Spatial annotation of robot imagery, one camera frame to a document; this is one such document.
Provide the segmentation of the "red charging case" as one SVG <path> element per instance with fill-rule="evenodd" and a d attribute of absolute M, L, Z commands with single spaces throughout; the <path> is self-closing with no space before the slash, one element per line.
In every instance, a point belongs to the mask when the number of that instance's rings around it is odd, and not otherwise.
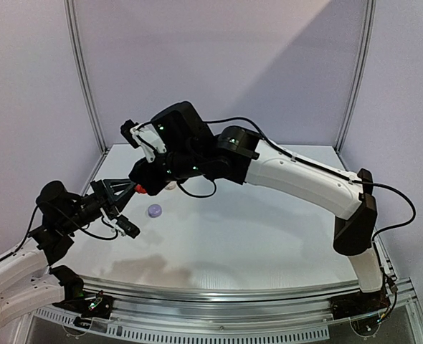
<path fill-rule="evenodd" d="M 140 184 L 136 184 L 134 190 L 138 194 L 147 194 L 147 191 Z"/>

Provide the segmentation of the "purple charging case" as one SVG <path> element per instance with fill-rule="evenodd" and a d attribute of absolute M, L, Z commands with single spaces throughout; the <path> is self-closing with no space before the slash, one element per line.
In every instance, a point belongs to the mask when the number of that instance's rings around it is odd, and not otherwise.
<path fill-rule="evenodd" d="M 158 218 L 162 215 L 163 209 L 162 209 L 161 205 L 159 205 L 159 204 L 151 204 L 147 208 L 146 213 L 150 218 L 155 219 L 155 218 Z"/>

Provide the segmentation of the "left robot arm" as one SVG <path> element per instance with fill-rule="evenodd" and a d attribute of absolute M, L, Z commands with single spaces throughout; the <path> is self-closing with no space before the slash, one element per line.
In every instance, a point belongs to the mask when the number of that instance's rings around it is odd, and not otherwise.
<path fill-rule="evenodd" d="M 47 305 L 74 312 L 79 319 L 109 319 L 114 299 L 103 291 L 84 290 L 83 279 L 69 267 L 58 265 L 74 244 L 73 236 L 96 220 L 118 236 L 136 238 L 140 230 L 122 214 L 136 193 L 129 179 L 103 179 L 91 183 L 92 193 L 81 196 L 61 181 L 46 184 L 36 199 L 42 214 L 36 229 L 28 228 L 21 242 L 0 255 L 0 329 L 12 320 Z"/>

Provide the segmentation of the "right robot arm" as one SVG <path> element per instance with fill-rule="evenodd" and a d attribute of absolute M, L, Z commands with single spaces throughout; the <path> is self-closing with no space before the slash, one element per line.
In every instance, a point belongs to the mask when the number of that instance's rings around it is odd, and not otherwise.
<path fill-rule="evenodd" d="M 144 157 L 130 172 L 130 180 L 151 196 L 169 183 L 193 177 L 225 179 L 281 191 L 310 202 L 335 216 L 333 248 L 348 258 L 361 291 L 353 297 L 358 312 L 368 312 L 381 299 L 384 274 L 371 236 L 377 218 L 370 171 L 348 172 L 291 152 L 271 141 L 251 124 L 213 134 L 187 101 L 175 103 L 147 123 L 126 121 L 122 136 Z"/>

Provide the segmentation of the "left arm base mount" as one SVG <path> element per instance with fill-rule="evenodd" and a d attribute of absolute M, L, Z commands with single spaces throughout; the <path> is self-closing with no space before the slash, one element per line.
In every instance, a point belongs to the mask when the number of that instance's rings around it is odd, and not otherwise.
<path fill-rule="evenodd" d="M 52 305 L 63 310 L 80 314 L 81 318 L 97 317 L 109 319 L 113 311 L 114 302 L 114 297 L 101 290 L 96 293 L 81 292 L 73 299 L 55 302 Z"/>

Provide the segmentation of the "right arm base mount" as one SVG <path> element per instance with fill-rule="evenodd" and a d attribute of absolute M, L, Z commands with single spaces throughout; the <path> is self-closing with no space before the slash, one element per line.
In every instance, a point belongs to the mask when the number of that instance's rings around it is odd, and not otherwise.
<path fill-rule="evenodd" d="M 363 293 L 362 291 L 332 297 L 329 300 L 334 320 L 365 315 L 390 306 L 386 292 Z"/>

